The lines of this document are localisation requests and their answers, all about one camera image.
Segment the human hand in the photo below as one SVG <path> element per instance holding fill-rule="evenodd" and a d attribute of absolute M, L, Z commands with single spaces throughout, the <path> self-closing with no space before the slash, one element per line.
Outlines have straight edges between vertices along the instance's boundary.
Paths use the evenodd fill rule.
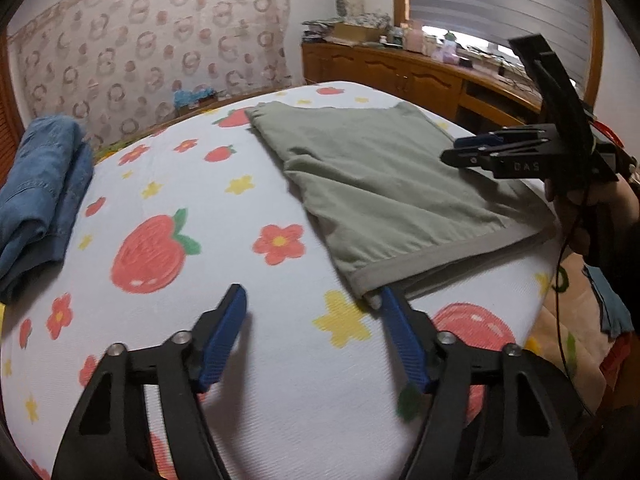
<path fill-rule="evenodd" d="M 553 201 L 556 214 L 565 235 L 569 234 L 575 219 L 580 213 L 580 206 L 584 199 L 584 191 L 570 191 L 566 196 L 556 195 L 551 181 L 545 181 L 545 197 L 548 202 Z M 629 229 L 640 221 L 640 202 L 629 186 L 628 182 L 618 176 L 616 182 L 591 184 L 586 205 L 606 204 L 609 207 L 613 233 L 610 238 L 614 241 L 615 251 L 618 252 L 625 243 Z M 576 253 L 586 256 L 589 254 L 591 239 L 588 232 L 578 225 L 574 236 L 569 240 L 569 247 Z"/>

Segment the metal screw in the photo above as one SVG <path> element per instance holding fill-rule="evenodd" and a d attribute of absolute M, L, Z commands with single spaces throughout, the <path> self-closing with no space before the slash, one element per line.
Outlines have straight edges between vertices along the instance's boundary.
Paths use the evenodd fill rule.
<path fill-rule="evenodd" d="M 522 355 L 522 348 L 515 343 L 509 343 L 505 346 L 504 350 L 507 352 L 507 355 L 510 355 L 511 357 L 518 357 L 519 355 Z"/>
<path fill-rule="evenodd" d="M 456 335 L 451 332 L 438 332 L 438 341 L 443 345 L 453 345 L 457 340 Z"/>
<path fill-rule="evenodd" d="M 187 332 L 186 330 L 176 332 L 171 338 L 171 341 L 173 341 L 177 345 L 184 345 L 185 343 L 191 341 L 191 332 Z"/>
<path fill-rule="evenodd" d="M 107 354 L 111 357 L 116 357 L 122 354 L 126 349 L 126 346 L 124 346 L 122 343 L 114 343 L 107 348 Z"/>

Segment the black sleeve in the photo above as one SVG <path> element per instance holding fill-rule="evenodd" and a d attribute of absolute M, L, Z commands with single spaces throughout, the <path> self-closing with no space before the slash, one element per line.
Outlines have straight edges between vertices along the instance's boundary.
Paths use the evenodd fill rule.
<path fill-rule="evenodd" d="M 632 189 L 636 196 L 640 194 L 640 186 L 632 184 Z M 604 274 L 629 309 L 636 332 L 640 332 L 640 223 L 629 230 L 623 247 Z"/>

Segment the window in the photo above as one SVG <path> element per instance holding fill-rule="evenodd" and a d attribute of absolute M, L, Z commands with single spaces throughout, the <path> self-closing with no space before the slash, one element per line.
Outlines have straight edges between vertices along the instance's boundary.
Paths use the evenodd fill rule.
<path fill-rule="evenodd" d="M 407 0 L 408 15 L 428 24 L 441 37 L 451 30 L 463 46 L 471 45 L 518 59 L 508 39 L 544 35 L 572 80 L 583 83 L 590 58 L 590 0 Z"/>

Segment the bed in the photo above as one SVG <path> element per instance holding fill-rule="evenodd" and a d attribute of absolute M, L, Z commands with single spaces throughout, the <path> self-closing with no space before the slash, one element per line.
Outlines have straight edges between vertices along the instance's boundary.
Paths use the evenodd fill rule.
<path fill-rule="evenodd" d="M 381 320 L 353 301 L 296 190 L 249 130 L 242 110 L 272 100 L 399 101 L 349 82 L 288 89 L 175 124 L 97 165 L 64 266 L 7 308 L 2 327 L 8 427 L 43 478 L 105 348 L 161 343 L 215 307 L 231 283 L 247 289 L 249 314 L 222 382 L 200 400 L 232 478 L 400 473 L 424 399 L 407 388 Z M 452 136 L 469 134 L 424 113 Z M 550 240 L 412 305 L 473 345 L 524 344 L 558 250 Z M 149 253 L 153 275 L 136 265 Z M 149 387 L 147 397 L 160 473 L 175 478 L 158 392 Z"/>

